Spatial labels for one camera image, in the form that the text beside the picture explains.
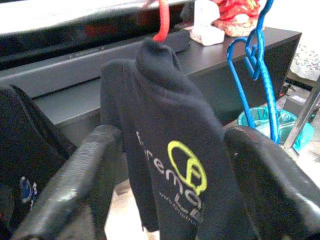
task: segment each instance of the hanger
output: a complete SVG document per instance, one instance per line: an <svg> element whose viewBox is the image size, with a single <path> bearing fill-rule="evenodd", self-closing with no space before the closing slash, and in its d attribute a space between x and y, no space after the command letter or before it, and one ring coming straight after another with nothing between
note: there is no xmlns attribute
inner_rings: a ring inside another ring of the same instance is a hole
<svg viewBox="0 0 320 240"><path fill-rule="evenodd" d="M265 7L261 11L256 28L250 33L249 37L238 37L236 38L228 47L226 58L228 65L233 74L236 87L238 89L240 98L242 100L244 113L249 127L256 128L254 119L250 112L250 107L248 100L242 84L240 82L239 76L237 74L236 68L232 62L233 53L235 50L235 45L239 42L245 43L245 53L244 63L249 71L249 75L253 81L256 81L259 76L261 76L264 85L264 91L266 94L266 102L269 112L269 122L270 122L270 138L275 142L279 143L279 133L278 133L278 118L277 118L277 106L276 98L273 90L270 74L266 66L264 56L265 56L265 35L263 31L264 19L266 14L269 12L274 0L267 0ZM252 45L252 39L256 36L257 44Z"/></svg>
<svg viewBox="0 0 320 240"><path fill-rule="evenodd" d="M164 42L170 28L170 11L167 0L158 0L159 1L159 11L160 11L160 30L153 37L155 42Z"/></svg>

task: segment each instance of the plastic bag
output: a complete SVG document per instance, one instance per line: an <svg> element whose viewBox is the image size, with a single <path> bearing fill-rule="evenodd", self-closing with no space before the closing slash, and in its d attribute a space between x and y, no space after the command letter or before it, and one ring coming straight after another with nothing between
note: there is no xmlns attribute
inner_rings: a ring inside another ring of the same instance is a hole
<svg viewBox="0 0 320 240"><path fill-rule="evenodd" d="M252 117L254 119L254 123L256 125L256 129L270 138L270 123L269 123L269 111L268 107L253 107L250 109ZM284 144L289 133L291 132L293 126L296 123L297 117L286 110L277 109L278 115L278 131L280 136L280 144ZM245 112L242 112L237 120L237 124L241 126L248 126L248 122L246 119ZM311 140L315 133L315 129L310 125L310 123L306 123L296 139L293 148L299 152L303 147L307 145L307 143Z"/></svg>

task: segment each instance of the floor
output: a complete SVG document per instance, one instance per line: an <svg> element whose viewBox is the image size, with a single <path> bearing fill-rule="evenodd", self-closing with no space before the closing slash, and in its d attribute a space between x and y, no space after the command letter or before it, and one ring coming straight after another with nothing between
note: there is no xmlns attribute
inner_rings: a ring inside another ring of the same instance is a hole
<svg viewBox="0 0 320 240"><path fill-rule="evenodd" d="M104 227L108 240L159 240L159 231L142 230L138 208L130 188L117 195L113 191L111 208Z"/></svg>

